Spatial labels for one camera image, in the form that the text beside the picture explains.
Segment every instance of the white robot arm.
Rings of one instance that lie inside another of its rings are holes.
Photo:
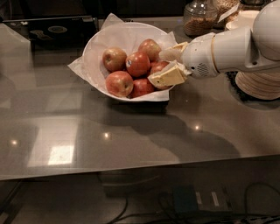
[[[196,78],[230,71],[280,73],[280,0],[260,11],[253,31],[247,26],[200,36],[181,59]]]

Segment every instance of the glass jar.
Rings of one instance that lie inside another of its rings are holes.
[[[271,4],[272,2],[275,2],[276,0],[265,0],[264,4],[262,5],[262,9],[267,6],[268,4]]]
[[[265,4],[264,0],[241,0],[241,11],[260,11]]]
[[[217,8],[217,12],[218,12],[217,20],[219,20],[219,18],[222,14],[229,11],[231,8],[236,6],[239,2],[240,2],[240,0],[215,0],[214,5]],[[228,21],[222,20],[219,23],[215,23],[213,25],[213,28],[224,29],[226,22],[233,20],[236,15],[237,15],[237,13],[235,13],[234,15],[231,15],[230,19]]]
[[[197,37],[210,32],[217,18],[213,0],[194,0],[185,6],[184,32]]]

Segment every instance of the gray table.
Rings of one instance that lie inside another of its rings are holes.
[[[220,75],[120,103],[67,67],[82,51],[32,54],[0,24],[0,179],[280,154],[280,101],[243,103]]]

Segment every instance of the black cable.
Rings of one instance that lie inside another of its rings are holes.
[[[15,196],[18,194],[19,190],[23,186],[23,181],[18,181],[16,185],[10,190],[9,194],[6,196],[6,198],[3,200],[3,202],[0,204],[0,215],[2,212],[6,209],[6,207],[11,203],[11,201],[15,198]]]
[[[273,185],[267,184],[267,183],[263,183],[263,182],[255,182],[252,183],[250,185],[248,185],[245,189],[245,193],[244,193],[244,209],[245,209],[245,217],[247,217],[248,214],[248,192],[249,189],[253,186],[267,186],[268,188],[272,189],[273,191],[275,191],[276,193],[279,194],[280,196],[280,191],[277,190]]]
[[[248,216],[251,216],[251,217],[266,217],[267,214],[248,213]],[[221,215],[219,213],[213,213],[213,214],[208,214],[208,215],[188,217],[188,220],[197,219],[197,218],[220,218],[220,219],[221,218],[222,219],[227,218],[227,220],[225,220],[225,221],[233,221],[233,220],[236,220],[236,219],[244,219],[244,217],[245,217],[245,213],[231,213],[231,214],[223,216],[223,217],[221,217]],[[211,220],[211,221],[206,222],[204,224],[214,224],[214,223],[217,223],[217,221],[216,220]]]
[[[172,221],[172,223],[175,223],[175,224],[179,224],[178,221],[177,221],[177,218],[173,218],[167,211],[167,209],[164,207],[163,203],[162,203],[162,198],[166,195],[166,193],[160,193],[158,195],[158,198],[157,198],[157,202],[158,204],[160,205],[161,209],[164,211],[165,215],[169,218],[170,221]]]
[[[166,199],[166,204],[167,204],[168,207],[172,208],[173,214],[176,217],[176,219],[177,220],[182,220],[185,224],[190,224],[189,221],[186,220],[186,218],[182,218],[182,217],[180,217],[180,215],[178,213],[176,213],[174,206],[171,205],[170,201],[166,197],[166,196],[169,196],[169,195],[172,195],[172,194],[171,193],[165,193],[165,194],[162,195],[162,198]]]
[[[125,197],[125,205],[123,210],[120,212],[119,215],[117,215],[113,220],[111,220],[110,222],[107,222],[107,224],[114,224],[116,221],[118,221],[118,219],[120,219],[122,217],[122,215],[126,212],[126,210],[128,209],[128,205],[129,205],[129,199],[126,196]]]
[[[132,213],[132,214],[128,214],[128,215],[125,215],[125,216],[119,218],[115,222],[123,221],[123,220],[131,218],[131,217],[150,217],[150,216],[155,216],[155,215],[161,214],[162,212],[163,211],[155,212],[155,213]]]
[[[154,224],[154,223],[166,223],[167,221],[171,221],[171,219],[161,219],[161,220],[151,220],[148,222],[145,222],[144,224]]]
[[[280,217],[279,218],[276,218],[276,219],[273,219],[273,220],[267,220],[265,221],[263,224],[269,224],[269,223],[273,223],[275,221],[280,221]]]

